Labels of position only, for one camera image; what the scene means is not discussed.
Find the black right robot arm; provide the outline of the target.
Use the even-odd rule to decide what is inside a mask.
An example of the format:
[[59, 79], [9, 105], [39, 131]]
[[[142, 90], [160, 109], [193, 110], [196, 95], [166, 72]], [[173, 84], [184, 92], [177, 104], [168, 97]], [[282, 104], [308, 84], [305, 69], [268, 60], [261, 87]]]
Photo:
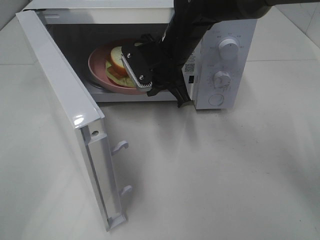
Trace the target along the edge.
[[266, 0], [175, 0], [162, 38], [144, 34], [122, 46], [121, 60], [135, 88], [149, 97], [168, 90], [177, 106], [190, 102], [182, 67], [216, 23], [259, 19], [271, 8]]

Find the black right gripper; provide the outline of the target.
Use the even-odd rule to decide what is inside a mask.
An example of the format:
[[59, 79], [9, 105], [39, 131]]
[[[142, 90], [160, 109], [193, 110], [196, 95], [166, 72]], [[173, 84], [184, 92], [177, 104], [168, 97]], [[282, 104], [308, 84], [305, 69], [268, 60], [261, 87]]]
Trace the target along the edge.
[[169, 90], [178, 108], [191, 101], [182, 67], [213, 24], [204, 16], [205, 11], [204, 0], [176, 0], [174, 15], [162, 39], [144, 35], [143, 43], [122, 46], [123, 66], [138, 91], [153, 96]]

